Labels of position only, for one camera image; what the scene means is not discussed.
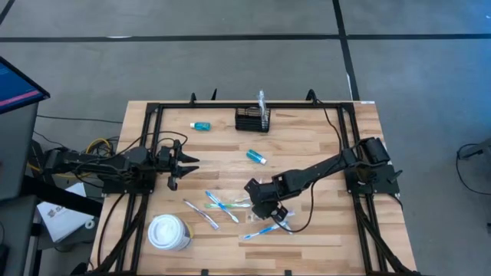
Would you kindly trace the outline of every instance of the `black wire basket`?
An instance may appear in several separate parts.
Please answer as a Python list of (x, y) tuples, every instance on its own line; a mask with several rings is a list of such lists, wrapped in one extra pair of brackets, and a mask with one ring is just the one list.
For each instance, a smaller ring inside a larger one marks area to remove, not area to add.
[(267, 122), (261, 119), (261, 109), (258, 107), (236, 108), (236, 130), (256, 131), (267, 133), (271, 122), (271, 110), (266, 108)]

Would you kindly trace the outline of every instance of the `monitor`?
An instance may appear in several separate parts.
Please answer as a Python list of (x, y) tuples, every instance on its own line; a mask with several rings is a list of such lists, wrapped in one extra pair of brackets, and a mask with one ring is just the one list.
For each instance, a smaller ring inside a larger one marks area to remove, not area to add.
[(49, 97), (46, 90), (0, 57), (0, 114)]

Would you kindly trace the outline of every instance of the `black floor line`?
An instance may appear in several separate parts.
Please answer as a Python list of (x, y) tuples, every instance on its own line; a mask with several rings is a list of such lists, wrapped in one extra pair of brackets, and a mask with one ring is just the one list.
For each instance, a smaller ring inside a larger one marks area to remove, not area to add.
[(10, 8), (14, 5), (14, 2), (15, 0), (8, 0), (7, 5), (5, 5), (5, 7), (3, 8), (2, 13), (0, 13), (0, 25), (5, 20), (5, 17), (10, 11)]
[(356, 77), (354, 76), (353, 61), (351, 60), (350, 47), (346, 38), (346, 30), (344, 29), (343, 14), (339, 0), (332, 0), (334, 6), (334, 14), (336, 15), (336, 23), (338, 24), (339, 40), (341, 42), (341, 50), (343, 51), (344, 67), (348, 75), (348, 84), (351, 92), (352, 100), (360, 100), (358, 93), (358, 85), (356, 85)]
[(348, 34), (348, 40), (450, 40), (491, 39), (491, 34)]
[(210, 34), (125, 37), (38, 37), (0, 38), (0, 42), (152, 42), (152, 41), (301, 41), (335, 40), (337, 34)]

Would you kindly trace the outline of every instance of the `clear bottle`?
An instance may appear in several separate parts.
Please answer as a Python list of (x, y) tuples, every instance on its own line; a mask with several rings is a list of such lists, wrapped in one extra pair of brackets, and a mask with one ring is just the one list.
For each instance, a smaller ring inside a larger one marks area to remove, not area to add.
[(212, 128), (211, 123), (204, 123), (204, 122), (196, 122), (196, 123), (191, 123), (191, 128), (195, 130), (205, 130), (209, 131)]
[(247, 152), (247, 157), (249, 157), (252, 161), (256, 163), (260, 163), (262, 165), (265, 165), (267, 162), (267, 160), (264, 157), (262, 157), (261, 154), (255, 152), (252, 149)]

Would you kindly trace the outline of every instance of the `blue bottle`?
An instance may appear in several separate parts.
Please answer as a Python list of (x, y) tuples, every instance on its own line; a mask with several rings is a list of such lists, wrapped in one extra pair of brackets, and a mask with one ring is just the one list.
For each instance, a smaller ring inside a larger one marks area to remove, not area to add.
[(212, 128), (211, 123), (204, 123), (204, 122), (196, 122), (196, 123), (191, 123), (191, 128), (195, 130), (205, 130), (209, 131)]
[(264, 157), (262, 157), (261, 154), (255, 152), (252, 149), (247, 152), (247, 157), (249, 157), (252, 161), (254, 161), (256, 163), (260, 163), (262, 165), (265, 165), (267, 162), (267, 160), (264, 159)]

